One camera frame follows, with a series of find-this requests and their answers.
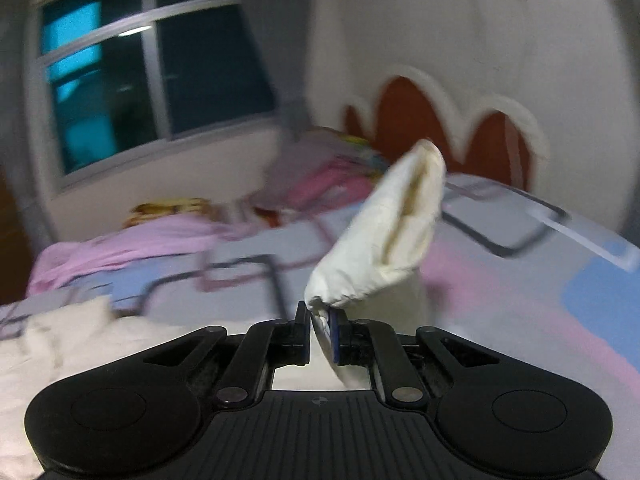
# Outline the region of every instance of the white cloth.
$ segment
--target white cloth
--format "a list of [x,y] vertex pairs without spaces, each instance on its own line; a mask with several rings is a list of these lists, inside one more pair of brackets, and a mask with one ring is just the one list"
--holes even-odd
[[31,316],[21,338],[0,342],[0,479],[42,473],[24,433],[24,413],[40,390],[188,331],[142,317],[115,319],[107,296]]
[[351,225],[311,273],[309,309],[326,326],[327,308],[350,319],[388,322],[413,333],[427,323],[416,274],[429,247],[444,186],[445,165],[432,142],[420,140],[385,174]]
[[272,390],[302,392],[333,392],[345,390],[369,390],[369,372],[359,366],[335,369],[325,357],[321,341],[316,334],[310,337],[309,364],[288,365],[278,368],[273,374]]

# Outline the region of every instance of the patterned bedsheet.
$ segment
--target patterned bedsheet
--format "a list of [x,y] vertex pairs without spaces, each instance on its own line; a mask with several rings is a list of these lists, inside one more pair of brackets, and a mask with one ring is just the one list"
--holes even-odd
[[[315,262],[357,212],[333,211],[228,242],[154,258],[0,307],[0,336],[31,314],[108,293],[123,314],[242,328],[290,317]],[[598,471],[638,475],[640,251],[580,216],[478,177],[448,178],[443,217],[421,266],[432,324],[600,394],[614,433]]]

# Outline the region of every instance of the window frame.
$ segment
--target window frame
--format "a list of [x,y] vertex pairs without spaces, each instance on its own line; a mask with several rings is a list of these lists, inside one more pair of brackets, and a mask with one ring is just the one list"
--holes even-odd
[[[162,79],[162,63],[156,23],[165,18],[197,12],[198,10],[241,5],[241,0],[187,0],[164,7],[156,6],[157,0],[141,0],[142,8],[139,13],[108,23],[77,40],[42,54],[42,9],[53,1],[55,0],[44,0],[37,3],[31,13],[31,30],[29,33],[31,48],[29,49],[30,62],[28,63],[30,73],[27,85],[28,103],[31,102],[31,119],[34,121],[33,125],[36,126],[36,130],[42,133],[42,136],[38,139],[38,144],[42,147],[40,151],[49,159],[52,166],[54,175],[51,176],[54,178],[55,192],[60,193],[79,184],[87,184],[106,176],[110,172],[135,167],[171,153],[193,149],[198,145],[276,125],[274,120],[276,114],[273,111],[243,116],[221,123],[207,124],[193,130],[172,134],[166,88]],[[53,111],[52,88],[47,79],[48,67],[79,50],[109,38],[114,38],[121,32],[146,26],[150,26],[150,28],[140,32],[140,35],[148,94],[158,139],[130,150],[116,153],[103,160],[93,162],[84,168],[65,174]]]

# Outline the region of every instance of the white blanket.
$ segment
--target white blanket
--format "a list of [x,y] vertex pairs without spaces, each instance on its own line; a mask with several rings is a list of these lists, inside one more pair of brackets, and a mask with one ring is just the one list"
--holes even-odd
[[42,472],[24,433],[24,412],[41,389],[185,332],[141,317],[114,319],[106,296],[32,316],[21,338],[0,342],[0,479]]

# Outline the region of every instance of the red headboard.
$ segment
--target red headboard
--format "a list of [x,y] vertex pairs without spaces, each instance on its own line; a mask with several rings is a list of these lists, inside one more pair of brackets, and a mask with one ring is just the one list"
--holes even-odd
[[[530,186],[531,154],[522,133],[501,112],[490,112],[470,136],[466,160],[453,155],[446,131],[428,97],[408,78],[398,76],[386,83],[376,109],[372,146],[389,162],[403,156],[419,139],[430,139],[444,158],[447,171],[484,176],[504,184],[512,182],[507,127],[518,136],[524,189]],[[347,107],[344,126],[348,134],[365,137],[356,109]]]

